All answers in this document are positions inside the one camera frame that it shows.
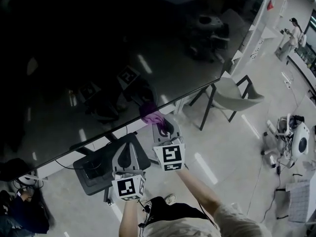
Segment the gray chair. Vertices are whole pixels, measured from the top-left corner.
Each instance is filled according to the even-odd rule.
[[[240,86],[245,81],[247,81],[248,84],[244,93],[241,94],[238,86]],[[228,120],[231,122],[236,112],[248,109],[264,100],[264,96],[256,92],[252,81],[248,76],[244,76],[237,83],[235,83],[232,78],[221,77],[221,79],[218,82],[212,84],[211,87],[212,92],[210,95],[207,94],[208,87],[206,87],[202,89],[190,103],[190,106],[192,106],[203,93],[206,93],[209,97],[203,121],[199,128],[201,131],[203,130],[209,109],[211,107],[234,111]]]

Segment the gray floor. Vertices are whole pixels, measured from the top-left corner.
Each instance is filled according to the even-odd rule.
[[[204,114],[206,96],[201,97],[192,107],[185,106],[183,113],[174,118],[182,129],[186,163],[190,171],[212,187],[223,202],[237,202],[251,219],[261,221],[270,206],[274,189],[278,186],[275,170],[270,169],[266,159],[260,156],[264,146],[262,133],[266,130],[266,121],[270,119],[276,124],[278,117],[293,112],[308,87],[295,68],[290,64],[285,66],[275,56],[253,62],[244,71],[252,79],[257,91],[265,96],[263,103],[237,113],[231,123],[228,123],[222,111],[211,109],[202,132],[197,126]],[[281,72],[294,79],[293,91],[283,83]],[[259,138],[241,115],[257,130]],[[151,128],[141,129],[137,137],[144,149],[151,153]],[[312,150],[307,158],[314,158]],[[285,169],[281,173],[281,186],[293,181],[291,173],[298,171],[303,160],[305,158],[302,157],[293,169]],[[63,169],[48,179],[42,191],[55,224],[47,236],[118,236],[119,214],[123,210],[121,202],[117,207],[110,208],[103,203],[103,193],[86,196],[73,170]],[[196,200],[174,172],[164,173],[158,167],[151,166],[147,170],[145,188],[148,198],[175,193],[178,202],[197,206]],[[276,220],[276,215],[286,215],[287,206],[288,197],[282,193],[277,194],[264,224],[273,236],[304,236],[304,227],[291,229],[286,219]]]

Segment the hand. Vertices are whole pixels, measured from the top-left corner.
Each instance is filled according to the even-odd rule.
[[[20,198],[22,199],[23,202],[24,201],[31,202],[32,195],[29,192],[25,191],[25,192],[22,192]]]

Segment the white shirt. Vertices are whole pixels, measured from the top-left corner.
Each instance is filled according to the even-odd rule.
[[[298,26],[295,26],[294,29],[293,29],[293,31],[292,31],[292,35],[293,35],[293,36],[290,36],[290,44],[291,44],[292,46],[297,47],[300,34],[301,34],[300,28],[299,28]]]
[[[182,218],[157,221],[144,230],[145,237],[272,237],[268,229],[248,219],[231,206],[221,205],[215,212],[216,229],[208,220]]]

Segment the white box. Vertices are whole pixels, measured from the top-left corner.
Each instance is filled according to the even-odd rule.
[[[179,170],[184,167],[184,144],[154,147],[154,152],[163,171]]]
[[[144,196],[145,179],[141,175],[112,181],[117,196],[124,201],[141,199]]]

